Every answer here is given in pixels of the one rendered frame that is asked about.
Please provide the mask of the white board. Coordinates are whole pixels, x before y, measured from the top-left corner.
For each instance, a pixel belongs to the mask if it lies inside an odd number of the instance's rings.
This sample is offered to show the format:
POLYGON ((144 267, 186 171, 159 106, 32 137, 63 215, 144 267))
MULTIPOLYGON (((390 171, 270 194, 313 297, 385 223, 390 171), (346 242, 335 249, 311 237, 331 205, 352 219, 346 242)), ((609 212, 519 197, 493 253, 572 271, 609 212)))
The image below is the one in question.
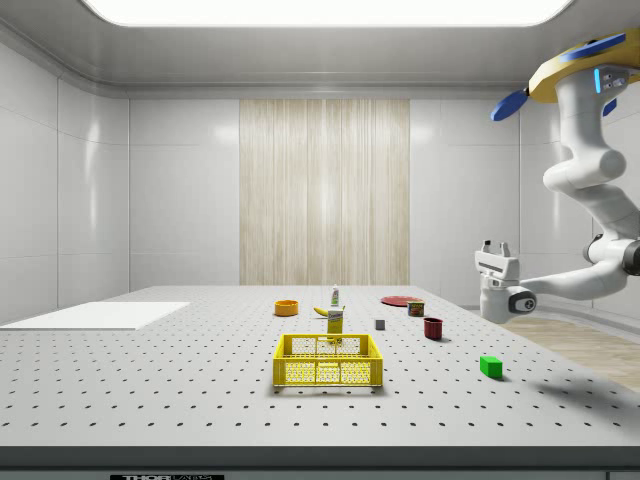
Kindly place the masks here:
POLYGON ((0 326, 0 330, 138 330, 189 302, 89 302, 0 326))

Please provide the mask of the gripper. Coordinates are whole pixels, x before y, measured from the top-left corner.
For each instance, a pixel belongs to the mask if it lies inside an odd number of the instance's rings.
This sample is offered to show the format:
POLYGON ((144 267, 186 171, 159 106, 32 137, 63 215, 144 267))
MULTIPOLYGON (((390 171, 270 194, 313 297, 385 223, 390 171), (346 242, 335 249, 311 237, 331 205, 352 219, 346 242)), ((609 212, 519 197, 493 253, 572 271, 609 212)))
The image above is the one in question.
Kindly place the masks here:
POLYGON ((482 248, 475 252, 476 269, 485 275, 505 281, 519 280, 519 260, 512 256, 506 242, 500 243, 500 252, 490 251, 491 241, 485 240, 482 248))

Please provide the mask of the yellow basket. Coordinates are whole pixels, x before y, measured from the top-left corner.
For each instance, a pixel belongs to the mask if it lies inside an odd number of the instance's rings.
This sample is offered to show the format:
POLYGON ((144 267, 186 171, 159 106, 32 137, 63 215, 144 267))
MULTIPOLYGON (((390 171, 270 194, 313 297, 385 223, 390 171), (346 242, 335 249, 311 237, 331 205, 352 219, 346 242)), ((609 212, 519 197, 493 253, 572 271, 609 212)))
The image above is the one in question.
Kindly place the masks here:
POLYGON ((282 334, 274 386, 381 386, 383 357, 367 334, 282 334))

